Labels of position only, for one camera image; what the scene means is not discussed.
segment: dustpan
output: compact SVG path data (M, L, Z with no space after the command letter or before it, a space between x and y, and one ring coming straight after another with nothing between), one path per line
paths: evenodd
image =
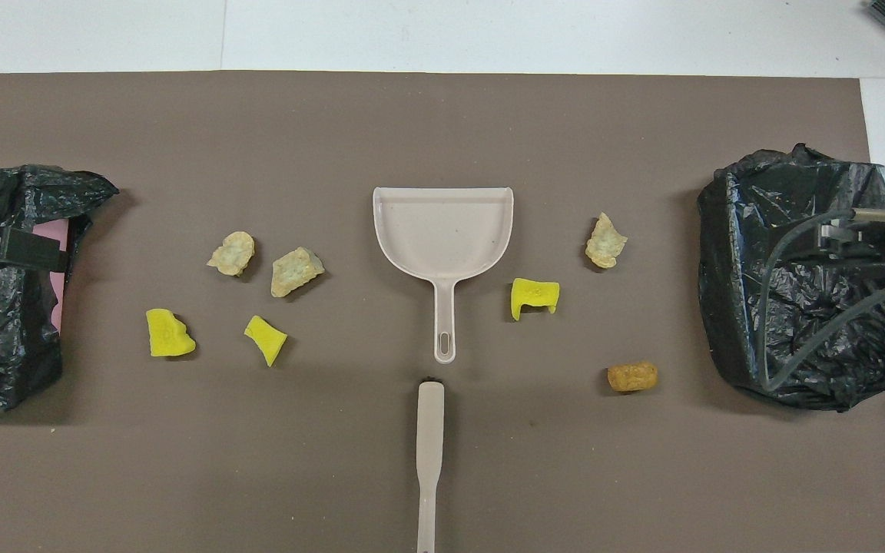
M456 358L453 293L501 259L510 241L510 188L376 188L375 231L384 256L436 295L433 351L439 363Z

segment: brown cardboard surface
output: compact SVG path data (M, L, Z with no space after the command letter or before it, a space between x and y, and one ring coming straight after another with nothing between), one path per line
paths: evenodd
M868 158L858 83L350 73L0 75L0 167L122 189L67 291L66 375L0 416L0 550L410 551L416 388L446 383L438 549L885 550L885 393L844 414L735 392L696 299L698 191L758 148ZM456 287L384 259L375 186L510 186L512 241ZM605 211L628 246L583 257ZM205 267L226 234L259 252ZM297 246L329 273L277 299ZM512 322L514 277L559 310ZM148 357L144 311L197 340ZM291 336L264 367L253 315ZM661 384L620 396L611 364Z

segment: yellow foam piece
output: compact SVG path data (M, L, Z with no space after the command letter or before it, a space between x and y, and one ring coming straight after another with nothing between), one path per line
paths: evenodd
M148 323L148 350L152 357L175 357L197 349L197 343L187 334L187 326L168 309L150 309L145 312Z
M559 304L559 283L538 283L527 279L514 279L510 287L510 316L515 321L521 319L521 306L548 307L555 312Z
M264 360L266 360L269 367L275 362L275 357L278 357L278 351L282 349L282 344L289 337L287 333L275 329L274 326L271 326L258 315L252 317L248 326L245 326L245 336L255 340L255 346L259 346L261 354L264 355Z

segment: plastic bag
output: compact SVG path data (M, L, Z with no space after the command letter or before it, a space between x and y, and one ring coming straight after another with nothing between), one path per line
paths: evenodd
M885 168L833 160L797 144L756 151L715 172L698 196L699 303L712 359L745 392L801 409L845 410L885 390L885 302L818 347L773 392L755 361L756 304L769 228L840 207L881 207ZM857 267L779 263L767 313L771 374L836 314L885 287Z
M67 265L91 226L89 211L118 194L108 180L87 171L24 165L0 169L0 225L32 230L50 220L70 220ZM0 269L0 409L11 409L61 374L60 337L50 323L57 298L45 270Z

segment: white floor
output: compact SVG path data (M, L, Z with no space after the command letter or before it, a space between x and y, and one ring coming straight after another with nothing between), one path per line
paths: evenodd
M856 77L885 164L858 0L0 1L0 72L214 69Z

